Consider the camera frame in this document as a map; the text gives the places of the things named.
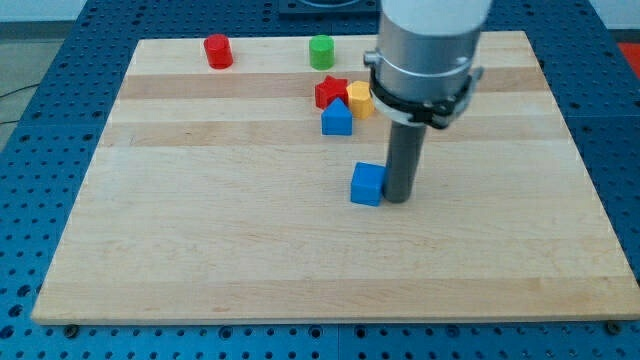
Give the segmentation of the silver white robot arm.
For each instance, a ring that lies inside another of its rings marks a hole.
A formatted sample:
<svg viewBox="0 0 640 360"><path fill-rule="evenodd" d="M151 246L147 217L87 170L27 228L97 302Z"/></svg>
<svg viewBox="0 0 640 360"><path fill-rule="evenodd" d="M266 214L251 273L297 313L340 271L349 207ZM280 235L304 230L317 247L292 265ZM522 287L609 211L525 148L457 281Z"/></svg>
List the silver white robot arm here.
<svg viewBox="0 0 640 360"><path fill-rule="evenodd" d="M382 0L376 47L363 55L374 105L408 128L445 129L469 106L491 0Z"/></svg>

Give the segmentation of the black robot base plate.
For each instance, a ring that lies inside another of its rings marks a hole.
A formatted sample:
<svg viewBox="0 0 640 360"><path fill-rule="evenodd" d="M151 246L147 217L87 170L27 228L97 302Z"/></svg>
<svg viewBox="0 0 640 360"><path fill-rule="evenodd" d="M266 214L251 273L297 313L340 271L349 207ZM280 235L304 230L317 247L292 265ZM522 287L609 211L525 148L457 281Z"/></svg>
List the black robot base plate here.
<svg viewBox="0 0 640 360"><path fill-rule="evenodd" d="M277 0L280 17L378 15L378 0Z"/></svg>

